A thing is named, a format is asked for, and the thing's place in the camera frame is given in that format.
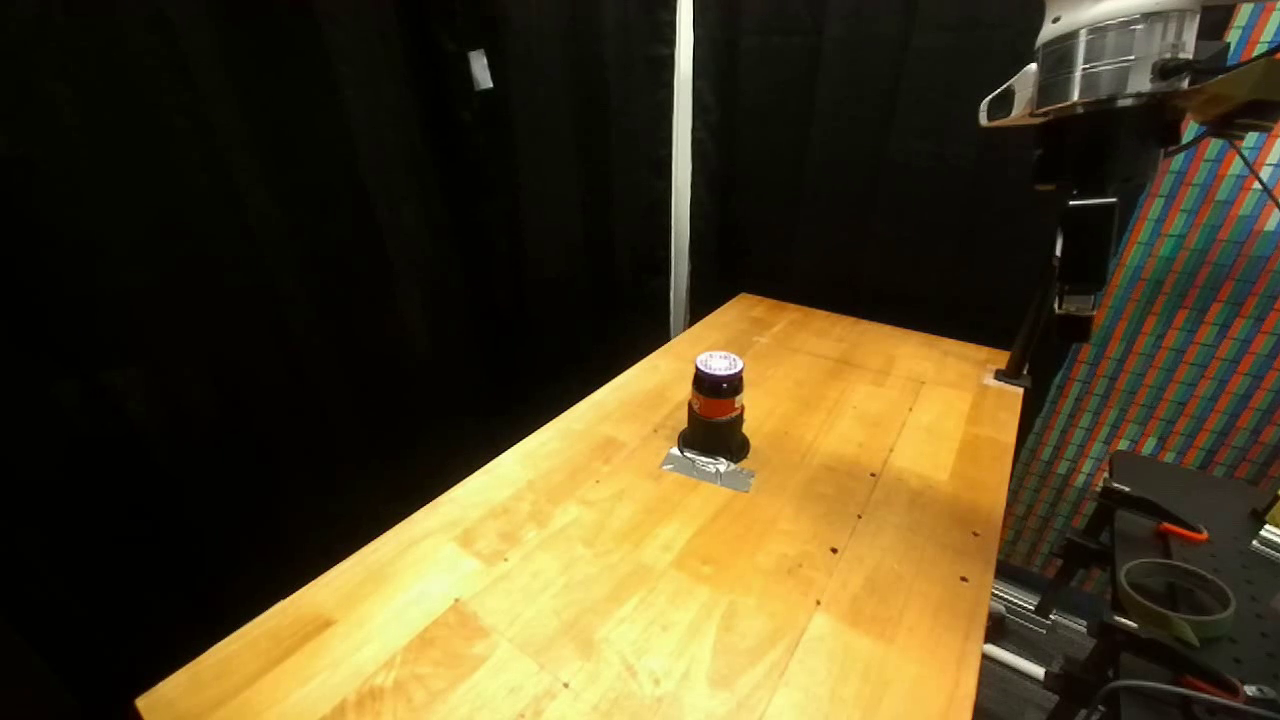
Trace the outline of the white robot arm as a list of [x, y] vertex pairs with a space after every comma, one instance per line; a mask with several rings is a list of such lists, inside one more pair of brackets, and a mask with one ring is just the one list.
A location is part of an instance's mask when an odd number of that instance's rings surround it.
[[1131, 107], [1184, 91], [1252, 0], [1045, 0], [1031, 60], [976, 103], [982, 128]]

